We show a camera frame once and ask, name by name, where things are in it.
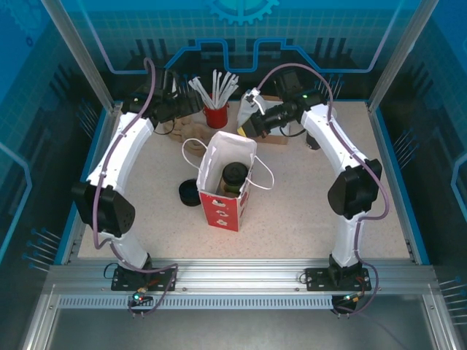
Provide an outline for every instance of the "paper bag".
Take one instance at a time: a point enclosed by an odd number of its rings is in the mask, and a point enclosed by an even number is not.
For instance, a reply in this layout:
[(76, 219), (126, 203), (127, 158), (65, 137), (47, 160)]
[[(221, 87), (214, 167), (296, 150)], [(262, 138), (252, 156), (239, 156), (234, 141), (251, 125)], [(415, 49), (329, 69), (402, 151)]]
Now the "paper bag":
[[(269, 168), (256, 156), (256, 141), (243, 136), (218, 131), (206, 147), (201, 165), (195, 166), (185, 156), (183, 157), (189, 164), (198, 169), (196, 185), (198, 187), (201, 204), (209, 225), (226, 230), (239, 231), (240, 223), (247, 208), (250, 196), (250, 185), (263, 190), (270, 190), (274, 186), (274, 175)], [(272, 186), (263, 187), (251, 181), (252, 167), (255, 160), (258, 160), (271, 174)], [(223, 169), (229, 163), (240, 162), (248, 167), (248, 175), (245, 183), (240, 188), (240, 195), (237, 198), (228, 198), (216, 194)]]

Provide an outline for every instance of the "jar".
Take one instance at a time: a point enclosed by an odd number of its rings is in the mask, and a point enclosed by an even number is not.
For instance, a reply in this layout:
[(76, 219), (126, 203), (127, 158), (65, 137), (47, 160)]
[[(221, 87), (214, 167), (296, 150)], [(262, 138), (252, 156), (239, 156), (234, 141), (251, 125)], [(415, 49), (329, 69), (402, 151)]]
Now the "jar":
[(248, 167), (239, 162), (228, 164), (222, 172), (221, 188), (226, 196), (232, 193), (237, 197), (248, 176)]

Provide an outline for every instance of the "white string handle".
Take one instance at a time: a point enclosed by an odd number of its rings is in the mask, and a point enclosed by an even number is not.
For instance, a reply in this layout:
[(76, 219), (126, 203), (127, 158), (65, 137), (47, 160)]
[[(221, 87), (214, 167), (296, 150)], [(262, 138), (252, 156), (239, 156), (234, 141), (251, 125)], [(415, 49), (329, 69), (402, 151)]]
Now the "white string handle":
[(271, 174), (271, 178), (272, 178), (272, 185), (270, 187), (263, 187), (263, 186), (260, 186), (259, 184), (256, 184), (254, 183), (253, 181), (251, 181), (250, 179), (247, 178), (247, 181), (252, 184), (253, 186), (256, 186), (257, 188), (261, 188), (262, 190), (272, 190), (272, 188), (274, 187), (274, 174), (272, 173), (271, 169), (268, 168), (268, 166), (266, 164), (263, 163), (263, 161), (256, 155), (255, 156), (256, 159), (258, 159), (258, 162), (260, 162), (261, 164), (263, 164), (263, 166), (266, 168), (267, 171), (269, 171), (269, 173)]
[(183, 142), (183, 145), (182, 145), (182, 155), (184, 157), (184, 159), (187, 161), (188, 164), (190, 164), (192, 167), (194, 168), (197, 168), (199, 170), (199, 166), (195, 166), (192, 162), (190, 162), (188, 159), (187, 159), (187, 156), (185, 155), (185, 144), (188, 142), (188, 141), (197, 141), (198, 143), (202, 144), (204, 146), (205, 149), (207, 149), (207, 146), (203, 143), (203, 141), (201, 140), (198, 140), (198, 139), (186, 139), (185, 142)]

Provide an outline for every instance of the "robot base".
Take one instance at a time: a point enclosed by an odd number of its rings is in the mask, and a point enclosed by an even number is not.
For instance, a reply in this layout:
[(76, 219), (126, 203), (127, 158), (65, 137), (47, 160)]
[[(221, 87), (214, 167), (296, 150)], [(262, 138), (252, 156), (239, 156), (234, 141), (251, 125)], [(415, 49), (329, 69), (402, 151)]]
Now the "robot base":
[(362, 268), (360, 263), (341, 268), (330, 256), (328, 268), (305, 269), (308, 292), (360, 292), (362, 284), (357, 280), (358, 277), (364, 280), (365, 292), (370, 291), (371, 281), (368, 269)]
[[(118, 292), (134, 292), (135, 290), (138, 290), (138, 288), (148, 286), (147, 290), (149, 292), (163, 292), (166, 289), (174, 270), (175, 268), (171, 268), (170, 270), (160, 273), (140, 273), (118, 266), (114, 270), (110, 289)], [(175, 281), (176, 279), (169, 287), (169, 292), (173, 292), (175, 290)]]

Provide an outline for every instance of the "glass panel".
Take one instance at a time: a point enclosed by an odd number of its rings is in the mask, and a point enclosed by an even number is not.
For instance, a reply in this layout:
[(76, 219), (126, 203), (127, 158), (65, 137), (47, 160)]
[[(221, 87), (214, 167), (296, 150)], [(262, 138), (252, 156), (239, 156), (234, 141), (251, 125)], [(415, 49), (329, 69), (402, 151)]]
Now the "glass panel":
[(0, 347), (19, 349), (101, 106), (40, 1), (1, 5)]
[(467, 3), (439, 2), (380, 106), (441, 281), (467, 278), (466, 18)]
[[(239, 73), (237, 98), (271, 68), (307, 63), (333, 82), (339, 98), (365, 99), (419, 0), (63, 4), (115, 99), (125, 98), (142, 81), (137, 75), (145, 74), (145, 56), (187, 78), (209, 76), (213, 69)], [(317, 79), (307, 72), (303, 77), (307, 88), (315, 88)], [(274, 93), (272, 85), (265, 89)]]

